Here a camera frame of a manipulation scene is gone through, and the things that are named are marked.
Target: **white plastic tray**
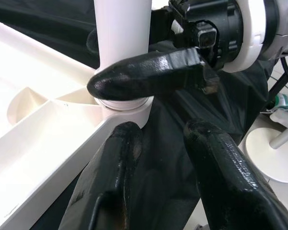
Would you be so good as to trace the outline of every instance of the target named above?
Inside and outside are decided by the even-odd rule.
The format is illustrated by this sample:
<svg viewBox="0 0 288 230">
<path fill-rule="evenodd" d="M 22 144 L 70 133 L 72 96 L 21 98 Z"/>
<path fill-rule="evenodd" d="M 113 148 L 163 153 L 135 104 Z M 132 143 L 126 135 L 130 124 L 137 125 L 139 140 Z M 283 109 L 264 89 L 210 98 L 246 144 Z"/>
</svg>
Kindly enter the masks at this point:
<svg viewBox="0 0 288 230">
<path fill-rule="evenodd" d="M 0 229 L 29 229 L 116 125 L 147 122 L 153 98 L 109 111 L 86 90 L 93 74 L 0 23 Z"/>
</svg>

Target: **white round base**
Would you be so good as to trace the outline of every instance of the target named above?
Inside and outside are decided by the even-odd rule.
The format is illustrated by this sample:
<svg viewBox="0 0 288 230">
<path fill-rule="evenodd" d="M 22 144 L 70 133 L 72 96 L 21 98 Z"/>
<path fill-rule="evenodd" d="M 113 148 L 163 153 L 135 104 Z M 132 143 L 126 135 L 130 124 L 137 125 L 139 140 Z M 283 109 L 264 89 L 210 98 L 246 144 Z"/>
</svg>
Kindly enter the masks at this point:
<svg viewBox="0 0 288 230">
<path fill-rule="evenodd" d="M 247 154 L 255 166 L 272 180 L 288 183 L 288 142 L 278 149 L 270 147 L 270 141 L 281 132 L 259 128 L 246 138 Z"/>
</svg>

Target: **white cylindrical pole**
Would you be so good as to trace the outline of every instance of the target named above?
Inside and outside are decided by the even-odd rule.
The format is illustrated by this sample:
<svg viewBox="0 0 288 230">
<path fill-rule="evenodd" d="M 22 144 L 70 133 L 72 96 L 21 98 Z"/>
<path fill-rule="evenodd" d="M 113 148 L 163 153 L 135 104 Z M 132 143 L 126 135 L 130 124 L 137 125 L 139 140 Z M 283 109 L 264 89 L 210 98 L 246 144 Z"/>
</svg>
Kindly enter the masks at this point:
<svg viewBox="0 0 288 230">
<path fill-rule="evenodd" d="M 273 139 L 270 142 L 270 146 L 276 150 L 282 145 L 284 145 L 287 141 L 288 141 L 288 129 L 286 129 L 282 134 Z"/>
<path fill-rule="evenodd" d="M 120 60 L 148 52 L 152 0 L 94 0 L 102 71 Z M 147 98 L 130 102 L 99 100 L 114 110 L 131 110 Z"/>
</svg>

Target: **black cloth backdrop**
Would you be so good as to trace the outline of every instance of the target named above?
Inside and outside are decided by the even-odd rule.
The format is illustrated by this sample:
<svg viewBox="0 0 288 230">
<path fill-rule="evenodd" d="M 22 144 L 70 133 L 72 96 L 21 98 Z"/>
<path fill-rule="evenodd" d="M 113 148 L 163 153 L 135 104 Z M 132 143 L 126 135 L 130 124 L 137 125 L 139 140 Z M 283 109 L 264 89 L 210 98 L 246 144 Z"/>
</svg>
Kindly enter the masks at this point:
<svg viewBox="0 0 288 230">
<path fill-rule="evenodd" d="M 0 22 L 98 68 L 98 51 L 89 51 L 86 46 L 88 35 L 96 29 L 93 0 L 0 0 Z M 151 49 L 167 48 L 157 44 Z M 155 180 L 147 180 L 145 211 L 151 215 L 142 220 L 144 229 L 182 229 L 199 199 L 193 166 L 183 144 L 186 122 L 202 118 L 228 132 L 238 144 L 267 101 L 266 80 L 274 64 L 256 61 L 243 72 L 219 71 L 221 84 L 213 95 L 181 90 L 155 98 L 143 128 L 144 149 L 137 172 L 139 178 L 154 176 L 152 172 L 158 175 L 154 184 Z M 58 228 L 76 180 L 32 229 Z M 157 208 L 149 206 L 154 203 Z"/>
</svg>

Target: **glossy black coating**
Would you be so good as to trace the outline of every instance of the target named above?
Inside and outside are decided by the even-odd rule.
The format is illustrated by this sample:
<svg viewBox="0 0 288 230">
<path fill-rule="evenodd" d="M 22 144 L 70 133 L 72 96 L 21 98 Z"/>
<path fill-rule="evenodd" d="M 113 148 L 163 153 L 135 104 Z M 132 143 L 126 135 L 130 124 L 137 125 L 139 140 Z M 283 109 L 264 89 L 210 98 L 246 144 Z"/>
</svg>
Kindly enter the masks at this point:
<svg viewBox="0 0 288 230">
<path fill-rule="evenodd" d="M 96 98 L 128 101 L 203 84 L 196 48 L 151 52 L 119 61 L 93 76 L 87 89 Z"/>
<path fill-rule="evenodd" d="M 59 229 L 128 229 L 130 181 L 141 151 L 139 127 L 132 122 L 117 126 L 82 172 Z"/>
<path fill-rule="evenodd" d="M 288 230 L 288 211 L 227 133 L 195 119 L 184 140 L 211 230 Z"/>
</svg>

